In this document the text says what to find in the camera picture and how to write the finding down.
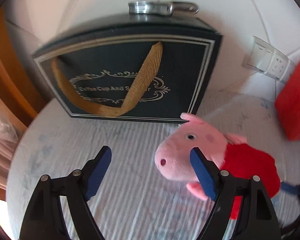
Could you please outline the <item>pink curtain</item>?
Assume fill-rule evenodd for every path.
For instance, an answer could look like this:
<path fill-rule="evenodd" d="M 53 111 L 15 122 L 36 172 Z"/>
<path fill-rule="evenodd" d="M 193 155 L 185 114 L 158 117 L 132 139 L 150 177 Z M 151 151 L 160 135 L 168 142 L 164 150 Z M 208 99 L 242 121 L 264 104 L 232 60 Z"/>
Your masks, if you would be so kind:
<path fill-rule="evenodd" d="M 22 132 L 0 113 L 0 188 L 5 190 L 14 152 Z"/>

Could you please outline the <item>white wall socket panel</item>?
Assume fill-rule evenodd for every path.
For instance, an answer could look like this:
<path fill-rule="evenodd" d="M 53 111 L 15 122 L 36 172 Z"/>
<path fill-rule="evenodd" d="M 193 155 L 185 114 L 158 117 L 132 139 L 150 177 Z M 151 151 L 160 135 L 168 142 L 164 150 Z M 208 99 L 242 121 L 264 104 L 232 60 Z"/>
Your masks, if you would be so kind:
<path fill-rule="evenodd" d="M 266 41 L 254 36 L 251 52 L 243 61 L 243 66 L 281 83 L 287 83 L 296 63 Z"/>

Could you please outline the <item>red plastic suitcase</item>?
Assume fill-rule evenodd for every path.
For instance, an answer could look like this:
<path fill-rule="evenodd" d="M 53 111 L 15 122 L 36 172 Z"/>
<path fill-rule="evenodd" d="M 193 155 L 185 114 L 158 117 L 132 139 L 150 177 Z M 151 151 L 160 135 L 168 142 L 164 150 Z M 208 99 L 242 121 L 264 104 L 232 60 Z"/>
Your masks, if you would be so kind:
<path fill-rule="evenodd" d="M 277 97 L 275 108 L 287 139 L 300 140 L 300 62 Z"/>

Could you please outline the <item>blue striped bed sheet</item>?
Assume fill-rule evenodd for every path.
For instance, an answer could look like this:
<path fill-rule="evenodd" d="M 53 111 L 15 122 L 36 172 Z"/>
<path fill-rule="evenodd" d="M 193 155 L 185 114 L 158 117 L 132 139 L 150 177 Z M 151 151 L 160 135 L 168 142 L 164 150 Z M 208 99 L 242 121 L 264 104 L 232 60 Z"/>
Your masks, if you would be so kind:
<path fill-rule="evenodd" d="M 272 102 L 209 90 L 198 116 L 224 133 L 246 136 L 249 145 L 273 156 L 280 179 L 300 183 L 300 141 L 288 141 Z M 102 146 L 112 161 L 90 210 L 106 239 L 195 239 L 213 202 L 192 196 L 185 184 L 166 180 L 154 164 L 158 145 L 175 124 L 71 118 L 52 100 L 30 124 L 14 154 L 7 206 L 14 237 L 43 174 L 67 176 Z"/>

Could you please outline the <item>red dress pig plush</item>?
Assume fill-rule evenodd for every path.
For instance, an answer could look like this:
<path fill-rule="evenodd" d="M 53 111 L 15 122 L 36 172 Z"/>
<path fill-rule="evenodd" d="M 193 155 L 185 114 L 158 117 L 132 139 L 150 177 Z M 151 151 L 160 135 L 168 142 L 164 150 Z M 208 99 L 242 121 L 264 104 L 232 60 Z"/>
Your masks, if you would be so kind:
<path fill-rule="evenodd" d="M 249 146 L 246 137 L 222 133 L 196 115 L 181 113 L 180 117 L 184 124 L 155 152 L 155 165 L 166 179 L 186 182 L 192 195 L 207 200 L 207 190 L 200 185 L 190 163 L 190 151 L 197 147 L 220 170 L 244 179 L 259 176 L 270 198 L 279 192 L 280 178 L 271 155 Z"/>

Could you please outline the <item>metal flask on bag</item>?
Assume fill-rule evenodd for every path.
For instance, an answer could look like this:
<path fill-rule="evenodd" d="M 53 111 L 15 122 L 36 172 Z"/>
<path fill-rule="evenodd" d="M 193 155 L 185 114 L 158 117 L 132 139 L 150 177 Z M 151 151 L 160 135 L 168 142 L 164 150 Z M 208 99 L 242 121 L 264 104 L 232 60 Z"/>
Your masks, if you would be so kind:
<path fill-rule="evenodd" d="M 193 2 L 182 1 L 134 1 L 128 3 L 130 14 L 152 14 L 172 16 L 174 13 L 197 14 L 199 6 Z"/>

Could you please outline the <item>dark gift bag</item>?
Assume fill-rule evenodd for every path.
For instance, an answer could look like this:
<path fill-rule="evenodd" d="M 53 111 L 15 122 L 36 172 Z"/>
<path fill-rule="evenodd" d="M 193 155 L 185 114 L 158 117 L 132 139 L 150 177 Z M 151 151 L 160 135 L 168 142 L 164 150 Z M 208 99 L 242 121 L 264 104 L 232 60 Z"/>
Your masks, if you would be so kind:
<path fill-rule="evenodd" d="M 222 35 L 190 16 L 121 14 L 86 22 L 44 44 L 33 60 L 73 118 L 180 123 L 196 114 Z"/>

